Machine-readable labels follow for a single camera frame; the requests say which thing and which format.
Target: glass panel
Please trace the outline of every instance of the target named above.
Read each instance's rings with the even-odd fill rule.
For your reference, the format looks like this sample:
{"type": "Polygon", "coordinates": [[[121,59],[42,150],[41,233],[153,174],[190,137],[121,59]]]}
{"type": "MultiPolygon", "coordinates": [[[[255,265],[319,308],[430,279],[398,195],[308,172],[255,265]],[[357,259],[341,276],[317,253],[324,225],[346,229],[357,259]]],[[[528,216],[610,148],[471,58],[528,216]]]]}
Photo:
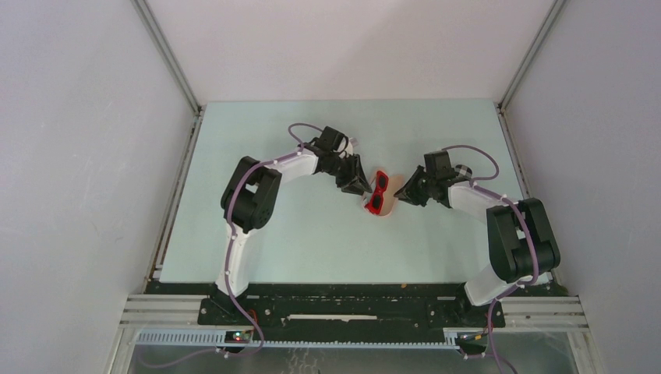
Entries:
{"type": "MultiPolygon", "coordinates": [[[[501,357],[511,362],[520,373],[578,373],[565,333],[497,333],[494,341],[501,357]]],[[[190,374],[207,372],[347,374],[498,373],[492,358],[465,361],[456,351],[411,349],[328,349],[328,348],[264,348],[255,355],[223,358],[222,354],[204,353],[177,365],[149,369],[148,364],[172,362],[200,349],[172,346],[138,346],[129,372],[133,374],[190,374]]]]}

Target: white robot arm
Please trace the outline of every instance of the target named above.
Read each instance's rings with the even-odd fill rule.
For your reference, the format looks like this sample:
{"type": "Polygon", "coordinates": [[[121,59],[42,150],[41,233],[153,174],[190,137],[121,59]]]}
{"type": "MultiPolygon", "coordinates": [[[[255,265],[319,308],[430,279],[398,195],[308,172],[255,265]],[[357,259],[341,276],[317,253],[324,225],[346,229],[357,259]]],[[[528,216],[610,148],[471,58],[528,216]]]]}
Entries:
{"type": "MultiPolygon", "coordinates": [[[[445,150],[425,154],[425,165],[418,166],[395,197],[420,206],[434,199],[483,222],[489,235],[490,265],[460,287],[459,306],[470,309],[488,304],[517,282],[530,281],[533,261],[526,240],[519,237],[522,227],[512,207],[484,193],[484,189],[477,189],[469,181],[470,169],[461,165],[453,168],[445,150]]],[[[515,206],[531,233],[539,273],[557,267],[560,253],[542,203],[524,199],[515,206]]]]}
{"type": "Polygon", "coordinates": [[[235,169],[232,179],[226,188],[221,206],[225,209],[225,218],[229,201],[237,188],[240,188],[238,199],[232,212],[232,223],[235,225],[235,237],[232,240],[232,227],[227,228],[227,240],[230,247],[229,266],[223,263],[222,271],[216,280],[217,288],[224,294],[228,289],[224,281],[225,271],[232,293],[242,294],[248,287],[249,279],[254,274],[256,261],[259,257],[254,238],[260,229],[269,221],[273,213],[277,191],[285,184],[305,175],[318,172],[335,177],[336,185],[342,192],[362,195],[372,192],[365,178],[360,163],[360,156],[353,153],[356,144],[341,132],[326,127],[321,136],[305,143],[297,155],[287,160],[258,168],[249,178],[246,185],[251,185],[254,192],[246,185],[238,186],[239,180],[258,161],[244,157],[235,169]]]}

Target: black mounting bracket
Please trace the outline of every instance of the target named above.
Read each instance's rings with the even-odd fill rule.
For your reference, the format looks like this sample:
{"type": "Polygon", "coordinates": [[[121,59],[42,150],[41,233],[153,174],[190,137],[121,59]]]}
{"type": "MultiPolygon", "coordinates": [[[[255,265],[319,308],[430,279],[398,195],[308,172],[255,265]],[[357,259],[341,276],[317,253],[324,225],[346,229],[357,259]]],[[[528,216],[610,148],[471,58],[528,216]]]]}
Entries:
{"type": "Polygon", "coordinates": [[[342,155],[338,150],[342,141],[348,146],[349,138],[336,129],[326,126],[321,135],[305,144],[305,148],[319,158],[315,174],[322,172],[335,177],[335,185],[346,193],[362,195],[372,192],[358,154],[342,155]]]}
{"type": "MultiPolygon", "coordinates": [[[[537,254],[539,273],[560,265],[560,251],[553,236],[551,223],[544,205],[538,199],[518,202],[518,209],[530,230],[537,254]]],[[[496,275],[512,283],[532,275],[532,257],[525,238],[519,238],[521,225],[509,206],[495,206],[486,210],[486,228],[489,235],[489,260],[496,275]]]]}
{"type": "MultiPolygon", "coordinates": [[[[445,341],[445,327],[486,326],[486,311],[458,312],[457,300],[448,297],[458,287],[463,285],[251,284],[238,302],[254,313],[269,340],[433,343],[445,341]],[[314,315],[322,317],[309,318],[314,315]]],[[[212,292],[200,304],[198,324],[249,325],[229,303],[227,295],[212,292]]],[[[497,312],[500,303],[493,325],[504,327],[497,312]]]]}
{"type": "Polygon", "coordinates": [[[394,197],[412,205],[426,206],[429,199],[451,208],[447,190],[455,183],[467,181],[452,168],[446,150],[425,154],[425,167],[418,166],[413,176],[394,197]]]}
{"type": "MultiPolygon", "coordinates": [[[[224,210],[223,217],[225,219],[227,219],[230,200],[241,178],[252,166],[258,163],[259,161],[252,157],[245,156],[236,165],[234,174],[232,174],[221,198],[221,207],[224,210]]],[[[254,228],[262,228],[270,220],[281,178],[282,174],[279,171],[264,166],[255,170],[248,177],[245,185],[239,191],[232,211],[232,222],[240,226],[243,232],[247,233],[254,228]],[[248,189],[249,185],[257,185],[255,192],[248,189]]]]}

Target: red sunglasses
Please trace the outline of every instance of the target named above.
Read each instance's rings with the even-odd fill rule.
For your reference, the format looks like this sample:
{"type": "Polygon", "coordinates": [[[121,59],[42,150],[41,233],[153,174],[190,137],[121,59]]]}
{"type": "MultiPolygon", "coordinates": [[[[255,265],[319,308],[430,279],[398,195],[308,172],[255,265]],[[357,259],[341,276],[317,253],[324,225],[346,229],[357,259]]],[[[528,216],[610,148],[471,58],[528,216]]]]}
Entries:
{"type": "Polygon", "coordinates": [[[388,188],[388,176],[382,171],[377,171],[374,181],[376,184],[373,188],[374,193],[369,198],[369,202],[365,204],[365,209],[371,214],[379,214],[384,205],[384,192],[388,188]]]}

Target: metal frame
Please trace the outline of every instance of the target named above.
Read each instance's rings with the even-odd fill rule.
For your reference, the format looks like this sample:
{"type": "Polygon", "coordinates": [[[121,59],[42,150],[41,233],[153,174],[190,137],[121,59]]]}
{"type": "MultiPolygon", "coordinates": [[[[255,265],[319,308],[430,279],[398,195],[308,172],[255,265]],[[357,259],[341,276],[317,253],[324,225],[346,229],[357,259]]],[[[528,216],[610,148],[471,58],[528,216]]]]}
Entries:
{"type": "Polygon", "coordinates": [[[521,85],[521,81],[525,77],[525,74],[528,72],[530,65],[537,56],[539,49],[541,49],[542,44],[549,36],[553,26],[556,24],[556,21],[560,18],[560,14],[564,9],[564,6],[569,2],[569,0],[555,0],[549,9],[549,12],[546,14],[546,18],[542,22],[542,26],[537,31],[535,39],[532,40],[528,52],[526,52],[521,64],[519,65],[517,72],[514,74],[512,81],[510,81],[509,86],[505,90],[503,99],[500,100],[499,108],[506,110],[512,101],[512,97],[516,94],[517,89],[521,85]]]}
{"type": "Polygon", "coordinates": [[[154,13],[152,12],[149,4],[147,4],[147,0],[131,0],[131,2],[136,8],[138,16],[140,16],[141,20],[143,21],[145,29],[147,29],[147,32],[151,36],[151,39],[154,42],[154,46],[156,46],[158,53],[161,54],[165,65],[168,67],[172,77],[175,78],[175,82],[179,86],[179,89],[182,91],[182,94],[184,94],[184,97],[186,98],[186,101],[188,101],[190,108],[193,110],[193,114],[198,115],[202,111],[200,102],[197,101],[193,89],[190,87],[190,84],[184,75],[182,67],[177,62],[177,58],[175,58],[175,54],[172,52],[172,48],[170,48],[168,40],[165,39],[163,30],[160,26],[158,26],[156,17],[154,16],[154,13]]]}
{"type": "MultiPolygon", "coordinates": [[[[163,230],[154,250],[154,261],[150,268],[148,278],[158,278],[164,252],[167,247],[171,227],[174,222],[179,199],[186,181],[186,174],[194,151],[199,129],[203,120],[202,108],[198,104],[181,67],[176,61],[168,42],[158,26],[154,14],[151,12],[147,0],[132,0],[136,11],[142,18],[147,31],[152,36],[157,49],[161,53],[168,69],[175,77],[180,89],[186,96],[197,118],[189,144],[179,167],[177,182],[164,218],[163,230]]],[[[534,41],[514,78],[499,104],[497,114],[503,129],[507,147],[514,162],[517,179],[525,197],[530,196],[530,190],[525,177],[524,169],[518,158],[516,142],[507,126],[507,107],[522,79],[528,72],[532,61],[537,56],[540,47],[556,23],[567,0],[556,0],[543,25],[536,34],[534,41]]],[[[137,344],[170,344],[170,345],[198,345],[216,346],[224,336],[225,331],[245,330],[251,326],[200,326],[197,317],[201,295],[130,295],[125,305],[124,313],[113,340],[112,350],[108,358],[105,373],[127,373],[137,344]]],[[[578,297],[510,297],[502,301],[506,326],[497,329],[498,332],[524,333],[524,332],[565,332],[570,341],[574,360],[580,374],[602,374],[603,368],[599,362],[599,355],[593,344],[588,321],[583,313],[578,297]]],[[[474,333],[481,329],[447,328],[444,329],[446,344],[381,344],[378,348],[426,348],[426,349],[456,349],[455,339],[462,333],[474,333]]],[[[316,344],[313,342],[270,342],[268,347],[326,347],[331,348],[373,348],[370,344],[316,344]]]]}
{"type": "MultiPolygon", "coordinates": [[[[248,330],[251,326],[200,326],[197,324],[200,295],[130,295],[112,351],[107,374],[125,374],[129,370],[136,345],[183,345],[218,347],[227,331],[248,330]]],[[[593,344],[583,308],[577,297],[511,297],[503,301],[506,326],[504,333],[565,332],[574,351],[580,374],[600,374],[598,362],[590,355],[593,344]]],[[[363,344],[315,343],[305,341],[266,341],[270,348],[383,348],[383,349],[458,349],[455,340],[463,333],[481,329],[444,329],[445,344],[363,344]]],[[[223,347],[251,344],[222,344],[223,347]]]]}

